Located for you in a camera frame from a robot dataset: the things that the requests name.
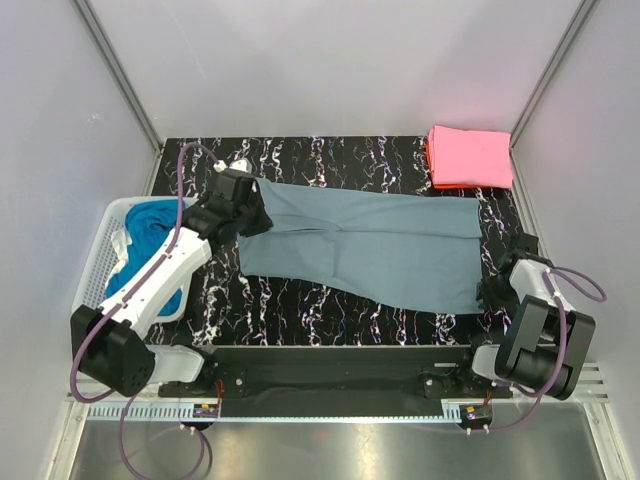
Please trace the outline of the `grey-blue t shirt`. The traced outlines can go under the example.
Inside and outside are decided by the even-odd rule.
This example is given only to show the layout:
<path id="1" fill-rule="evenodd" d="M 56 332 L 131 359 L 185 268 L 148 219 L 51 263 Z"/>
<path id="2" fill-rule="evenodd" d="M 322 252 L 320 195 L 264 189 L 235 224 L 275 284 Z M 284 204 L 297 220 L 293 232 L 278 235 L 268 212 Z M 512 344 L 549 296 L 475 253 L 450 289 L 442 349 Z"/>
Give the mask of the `grey-blue t shirt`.
<path id="1" fill-rule="evenodd" d="M 258 185 L 273 226 L 239 239 L 243 275 L 314 282 L 393 308 L 480 312 L 477 200 Z"/>

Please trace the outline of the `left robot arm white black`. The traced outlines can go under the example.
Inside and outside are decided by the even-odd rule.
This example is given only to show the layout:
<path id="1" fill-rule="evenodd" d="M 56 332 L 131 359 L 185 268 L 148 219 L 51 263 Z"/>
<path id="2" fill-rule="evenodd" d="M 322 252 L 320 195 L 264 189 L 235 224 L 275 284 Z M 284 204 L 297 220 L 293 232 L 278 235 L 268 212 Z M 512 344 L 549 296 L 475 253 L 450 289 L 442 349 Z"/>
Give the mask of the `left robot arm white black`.
<path id="1" fill-rule="evenodd" d="M 148 345 L 147 333 L 173 294 L 222 247 L 272 226 L 256 178 L 224 170 L 212 190 L 178 209 L 176 227 L 123 289 L 97 308 L 81 305 L 73 312 L 72 372 L 124 397 L 149 384 L 194 382 L 204 356 L 182 345 Z"/>

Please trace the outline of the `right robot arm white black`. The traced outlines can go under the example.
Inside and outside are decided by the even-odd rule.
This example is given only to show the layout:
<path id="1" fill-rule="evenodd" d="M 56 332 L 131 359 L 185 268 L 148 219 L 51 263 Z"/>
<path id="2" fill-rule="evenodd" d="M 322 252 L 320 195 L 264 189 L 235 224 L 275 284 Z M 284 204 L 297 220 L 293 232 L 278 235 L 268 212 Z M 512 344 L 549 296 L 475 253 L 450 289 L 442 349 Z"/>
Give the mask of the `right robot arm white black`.
<path id="1" fill-rule="evenodd" d="M 571 396 L 595 333 L 595 320 L 571 305 L 556 279 L 565 279 L 598 302 L 606 299 L 602 290 L 596 295 L 586 292 L 570 277 L 573 273 L 541 256 L 536 236 L 524 233 L 511 239 L 497 273 L 477 287 L 480 305 L 488 312 L 504 311 L 511 325 L 500 343 L 474 348 L 471 371 L 476 376 L 509 383 L 532 396 L 558 400 Z"/>

